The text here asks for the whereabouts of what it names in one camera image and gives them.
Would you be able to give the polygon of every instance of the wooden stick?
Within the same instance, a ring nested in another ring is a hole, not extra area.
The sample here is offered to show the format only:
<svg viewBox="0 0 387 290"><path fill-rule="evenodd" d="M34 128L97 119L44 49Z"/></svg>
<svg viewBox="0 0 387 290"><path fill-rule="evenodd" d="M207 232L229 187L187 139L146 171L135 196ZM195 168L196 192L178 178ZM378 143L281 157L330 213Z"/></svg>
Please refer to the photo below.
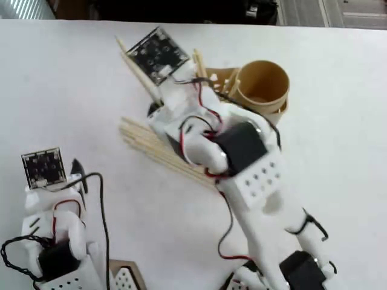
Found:
<svg viewBox="0 0 387 290"><path fill-rule="evenodd" d="M236 76L236 74L238 73L238 71L239 71L239 68L235 68L235 69L232 71L232 73L231 73L231 75L230 75L230 77L229 77L229 81L228 81L227 83L225 83L224 86L223 86L223 89L222 89L222 93L223 93L223 94L224 94L224 93L227 91L227 89L229 88L230 84L232 83L233 78Z"/></svg>
<svg viewBox="0 0 387 290"><path fill-rule="evenodd" d="M193 53L196 54L201 77L207 77L206 66L204 65L204 62L203 62L203 56L197 49L194 49Z"/></svg>
<svg viewBox="0 0 387 290"><path fill-rule="evenodd" d="M157 155L153 152L149 152L146 150L143 150L143 148L135 143L133 143L132 140L129 138L124 138L124 141L126 141L128 144L130 144L135 149L143 151L147 156L151 157L153 160L157 161L158 163L162 163L163 165L167 166L170 169L173 169L176 172L179 172L191 179L194 179L198 182L200 182L203 185L206 185L208 187L213 188L213 182L210 178L204 176L203 174L199 175L197 172L194 171L187 171L186 168L177 166L175 163L171 163L169 160L163 158L161 155Z"/></svg>
<svg viewBox="0 0 387 290"><path fill-rule="evenodd" d="M151 98L153 99L153 101L160 105L160 100L158 95L156 95L156 93L152 90L152 88L154 87L153 83L148 79L148 77L143 73L143 71L135 64L135 62L128 57L128 55L126 54L126 48L122 43L122 41L117 36L115 37L115 39L119 47L121 48L121 56L125 61L125 63L128 65L132 73L143 85L143 87L148 92L148 94L151 95Z"/></svg>
<svg viewBox="0 0 387 290"><path fill-rule="evenodd" d="M241 84L240 80L235 80L234 85L232 86L230 92L229 92L229 97L232 98L232 96L235 94L236 90L238 89L239 85Z"/></svg>
<svg viewBox="0 0 387 290"><path fill-rule="evenodd" d="M128 129L124 126L120 127L121 133L130 138L135 145L142 146L141 149L144 149L145 152L154 152L158 155L164 156L170 162L177 163L177 165L181 165L190 171L194 171L203 175L202 169L199 167L191 167L186 164L180 157L176 155L176 153L169 147L165 146L161 141L154 140L153 138L149 139L146 133L151 133L146 131L145 134L141 134L138 130Z"/></svg>

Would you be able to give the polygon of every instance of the circuit board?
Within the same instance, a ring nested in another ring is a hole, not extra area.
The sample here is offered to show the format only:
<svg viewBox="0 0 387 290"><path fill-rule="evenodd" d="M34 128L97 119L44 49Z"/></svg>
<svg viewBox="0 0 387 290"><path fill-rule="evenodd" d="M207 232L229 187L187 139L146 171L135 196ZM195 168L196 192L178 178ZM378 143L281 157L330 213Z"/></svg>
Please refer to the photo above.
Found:
<svg viewBox="0 0 387 290"><path fill-rule="evenodd" d="M189 56L161 27L145 36L126 54L156 86L189 60Z"/></svg>
<svg viewBox="0 0 387 290"><path fill-rule="evenodd" d="M59 148L23 154L22 160L30 189L66 180Z"/></svg>

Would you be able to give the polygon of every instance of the white table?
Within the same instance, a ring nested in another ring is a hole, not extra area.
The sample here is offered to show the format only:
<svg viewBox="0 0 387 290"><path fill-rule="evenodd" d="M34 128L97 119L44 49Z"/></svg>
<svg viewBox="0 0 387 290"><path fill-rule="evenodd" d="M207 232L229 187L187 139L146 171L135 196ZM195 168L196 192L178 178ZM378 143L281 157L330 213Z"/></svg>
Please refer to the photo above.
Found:
<svg viewBox="0 0 387 290"><path fill-rule="evenodd" d="M229 224L222 199L130 149L118 131L121 116L145 122L151 99L120 58L114 35L130 47L154 27L0 21L0 239L21 230L20 154L60 146L67 172L76 157L105 177L111 258L136 261L149 289L217 289L242 263L216 253ZM199 48L208 66L265 59L284 67L290 108L279 129L290 193L328 230L327 250L349 289L385 289L387 31L164 27L186 51ZM103 242L97 182L89 186L88 229ZM285 258L294 238L279 236ZM10 257L25 265L18 249L10 248ZM223 251L246 251L240 227ZM30 283L1 264L1 289Z"/></svg>

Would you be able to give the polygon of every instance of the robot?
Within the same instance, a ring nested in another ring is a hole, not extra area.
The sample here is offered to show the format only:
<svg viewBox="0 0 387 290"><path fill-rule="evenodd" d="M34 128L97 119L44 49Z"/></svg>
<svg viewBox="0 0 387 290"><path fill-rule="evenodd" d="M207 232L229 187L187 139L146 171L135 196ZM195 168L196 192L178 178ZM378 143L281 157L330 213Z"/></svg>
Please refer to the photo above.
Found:
<svg viewBox="0 0 387 290"><path fill-rule="evenodd" d="M249 257L241 258L249 261L225 289L345 289L323 247L328 233L289 192L275 126L216 91L211 79L196 78L193 61L162 28L129 51L119 45L154 99L150 128L185 162L214 178L246 235ZM266 239L268 218L281 221L302 251L277 261L276 247Z"/></svg>
<svg viewBox="0 0 387 290"><path fill-rule="evenodd" d="M193 61L162 28L157 27L129 51L119 44L127 64L153 98L150 128L185 162L205 168L247 238L249 256L231 259L248 262L231 274L223 289L345 289L324 250L328 233L288 190L275 126L217 92L211 79L196 78ZM58 148L22 155L22 159L28 181L27 217L22 236L1 247L6 266L30 276L34 288L40 290L139 289L128 269L113 277L108 267L101 174L85 175L74 160L71 175L66 176ZM85 234L84 194L90 176L100 178L105 256ZM302 251L278 261L276 247L266 239L268 219L281 221L283 229L297 237ZM28 268L8 260L5 249L17 241L27 249Z"/></svg>
<svg viewBox="0 0 387 290"><path fill-rule="evenodd" d="M74 159L70 175L65 174L59 148L22 155L28 186L21 236L3 243L0 254L9 268L28 275L37 290L138 290L130 267L115 276L109 269L109 236L103 209L103 178L85 174ZM106 252L86 235L86 180L100 180L100 206L106 236ZM28 254L28 267L10 262L7 246L21 242Z"/></svg>

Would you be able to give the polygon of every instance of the floor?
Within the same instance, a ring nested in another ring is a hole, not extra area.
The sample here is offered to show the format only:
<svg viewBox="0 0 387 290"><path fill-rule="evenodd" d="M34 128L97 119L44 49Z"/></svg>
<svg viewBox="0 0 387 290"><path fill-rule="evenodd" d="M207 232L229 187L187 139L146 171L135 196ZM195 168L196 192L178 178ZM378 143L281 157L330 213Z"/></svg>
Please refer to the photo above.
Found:
<svg viewBox="0 0 387 290"><path fill-rule="evenodd" d="M279 25L387 30L387 0L277 0Z"/></svg>

